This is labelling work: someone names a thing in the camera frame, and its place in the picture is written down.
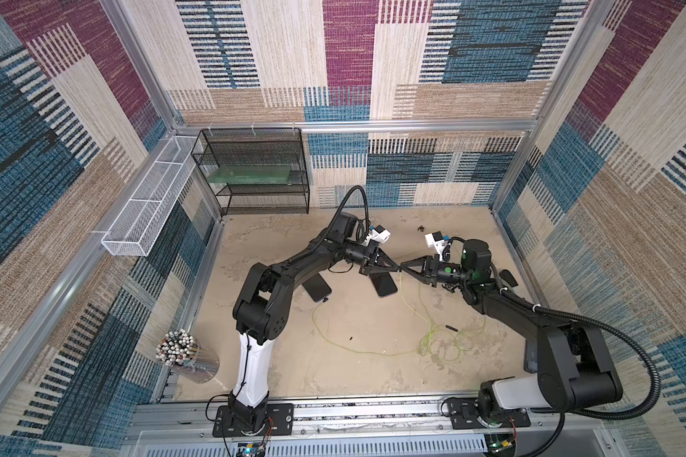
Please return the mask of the blue smartphone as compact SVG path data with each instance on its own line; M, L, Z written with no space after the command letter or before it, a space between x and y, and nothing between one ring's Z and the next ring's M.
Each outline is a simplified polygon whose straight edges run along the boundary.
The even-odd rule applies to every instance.
M305 281L302 287L315 303L327 301L332 294L331 287L319 273Z

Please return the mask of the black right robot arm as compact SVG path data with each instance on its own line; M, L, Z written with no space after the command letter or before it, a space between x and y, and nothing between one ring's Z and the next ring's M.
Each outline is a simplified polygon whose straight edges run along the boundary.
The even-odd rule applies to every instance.
M624 421L640 417L657 405L659 371L638 342L594 318L544 308L518 296L514 291L516 279L495 266L486 242L464 241L458 263L430 255L405 261L400 270L422 284L460 292L476 312L503 323L535 346L534 374L481 385L478 415L483 422L502 423L521 409ZM607 333L636 352L649 377L645 399L624 411L602 410L602 406L623 397L619 373L604 338Z

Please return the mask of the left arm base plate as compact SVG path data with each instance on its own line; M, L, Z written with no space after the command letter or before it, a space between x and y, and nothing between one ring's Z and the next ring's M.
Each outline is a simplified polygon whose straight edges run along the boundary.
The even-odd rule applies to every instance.
M292 434L295 407L292 403L263 404L255 409L245 406L218 408L213 420L213 438Z

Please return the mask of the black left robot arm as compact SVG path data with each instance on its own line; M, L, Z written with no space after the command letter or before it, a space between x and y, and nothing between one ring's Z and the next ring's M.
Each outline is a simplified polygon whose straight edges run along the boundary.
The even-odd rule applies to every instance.
M390 232L372 226L364 188L353 186L329 225L303 251L279 263L254 264L234 304L232 317L240 341L240 364L228 408L242 426L259 430L270 424L268 373L274 340L288 324L293 294L303 287L316 302L331 293L320 272L343 261L371 279L381 298L397 292L391 276L398 264L380 245Z

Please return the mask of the purple smartphone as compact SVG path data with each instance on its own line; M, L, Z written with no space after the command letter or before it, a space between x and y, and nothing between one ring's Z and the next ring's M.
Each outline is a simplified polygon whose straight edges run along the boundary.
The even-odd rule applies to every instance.
M370 280L379 298L385 298L398 293L396 282L390 272L372 273Z

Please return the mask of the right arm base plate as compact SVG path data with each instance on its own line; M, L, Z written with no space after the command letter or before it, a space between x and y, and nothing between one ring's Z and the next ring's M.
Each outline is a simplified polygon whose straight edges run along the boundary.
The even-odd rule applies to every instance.
M476 430L477 428L512 428L517 430L531 426L526 409L496 411L486 419L478 412L476 398L448 397L440 403L440 413L449 418L454 430Z

